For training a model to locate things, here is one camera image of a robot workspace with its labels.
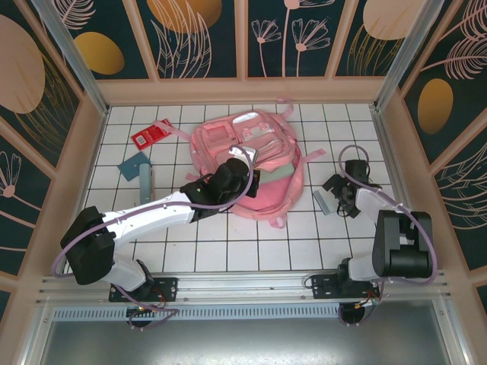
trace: black metal plate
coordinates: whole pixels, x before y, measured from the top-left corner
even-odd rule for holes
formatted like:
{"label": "black metal plate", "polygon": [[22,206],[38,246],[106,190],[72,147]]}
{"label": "black metal plate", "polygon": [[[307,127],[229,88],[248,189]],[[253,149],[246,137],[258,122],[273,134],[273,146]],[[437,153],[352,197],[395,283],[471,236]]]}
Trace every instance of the black metal plate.
{"label": "black metal plate", "polygon": [[[161,291],[166,302],[174,302],[177,295],[177,278],[154,278],[154,288]],[[113,285],[110,288],[108,301],[113,303],[129,302]],[[161,298],[158,291],[151,293],[142,300],[143,303],[159,303]]]}
{"label": "black metal plate", "polygon": [[314,275],[311,278],[314,299],[366,299],[368,291],[379,297],[378,287],[370,281],[352,281],[349,286],[339,290],[336,274]]}

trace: white tile floor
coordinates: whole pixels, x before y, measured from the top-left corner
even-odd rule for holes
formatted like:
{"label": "white tile floor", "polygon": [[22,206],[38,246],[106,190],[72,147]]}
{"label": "white tile floor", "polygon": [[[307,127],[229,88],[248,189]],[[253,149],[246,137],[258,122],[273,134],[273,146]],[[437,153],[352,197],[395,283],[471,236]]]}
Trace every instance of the white tile floor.
{"label": "white tile floor", "polygon": [[[138,153],[130,136],[148,127],[154,119],[169,119],[177,128],[191,132],[195,125],[247,110],[282,112],[275,104],[124,106],[111,109],[86,206],[99,211],[121,210],[139,204],[138,178],[127,182],[117,165]],[[126,255],[141,259],[153,272],[314,270],[336,268],[347,257],[370,249],[374,224],[361,214],[356,219],[325,216],[312,199],[312,191],[337,171],[336,160],[343,147],[357,143],[371,157],[371,179],[392,193],[384,158],[367,105],[301,104],[288,118],[298,134],[304,154],[318,148],[327,152],[305,167],[304,194],[288,214],[288,226],[271,228],[232,213],[139,237],[123,248]],[[153,163],[156,198],[163,198],[187,183],[187,173],[196,173],[189,145],[171,135],[143,150]],[[357,158],[348,151],[345,158]]]}

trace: pink backpack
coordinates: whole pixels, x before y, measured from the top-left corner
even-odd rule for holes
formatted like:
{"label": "pink backpack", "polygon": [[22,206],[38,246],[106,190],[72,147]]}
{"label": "pink backpack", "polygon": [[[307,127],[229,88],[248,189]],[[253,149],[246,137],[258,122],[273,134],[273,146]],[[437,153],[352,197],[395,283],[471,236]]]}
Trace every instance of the pink backpack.
{"label": "pink backpack", "polygon": [[159,121],[154,124],[189,141],[193,165],[201,176],[214,173],[220,164],[233,157],[228,151],[232,144],[258,150],[254,165],[258,170],[271,173],[292,163],[294,173],[291,176],[260,184],[257,197],[245,196],[231,209],[241,217],[269,221],[272,227],[284,228],[287,212],[303,193],[303,164],[325,154],[323,149],[319,149],[306,157],[301,156],[296,132],[285,121],[292,111],[293,106],[289,104],[283,114],[254,110],[225,116],[202,123],[191,136]]}

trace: vent grille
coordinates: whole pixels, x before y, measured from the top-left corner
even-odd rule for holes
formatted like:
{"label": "vent grille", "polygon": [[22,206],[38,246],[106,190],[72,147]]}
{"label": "vent grille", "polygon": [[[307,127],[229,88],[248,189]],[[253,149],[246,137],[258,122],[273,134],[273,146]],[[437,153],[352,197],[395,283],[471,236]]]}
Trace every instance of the vent grille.
{"label": "vent grille", "polygon": [[[172,306],[179,313],[172,320],[218,320],[218,319],[284,319],[284,318],[336,318],[337,303],[284,304],[284,305],[239,305],[239,306]],[[57,308],[55,322],[126,321],[134,307],[71,307]],[[143,313],[134,320],[164,318],[166,313]]]}

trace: red snack bag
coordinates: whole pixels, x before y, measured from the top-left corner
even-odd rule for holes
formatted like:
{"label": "red snack bag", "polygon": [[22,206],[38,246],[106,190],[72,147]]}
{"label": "red snack bag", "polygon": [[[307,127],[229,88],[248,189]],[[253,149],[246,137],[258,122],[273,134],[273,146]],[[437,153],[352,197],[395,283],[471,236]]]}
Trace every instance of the red snack bag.
{"label": "red snack bag", "polygon": [[[167,119],[162,120],[162,122],[172,127]],[[162,138],[166,138],[168,135],[170,135],[169,132],[163,131],[156,125],[151,125],[150,127],[135,133],[131,139],[139,150],[143,150],[155,142],[160,141]]]}

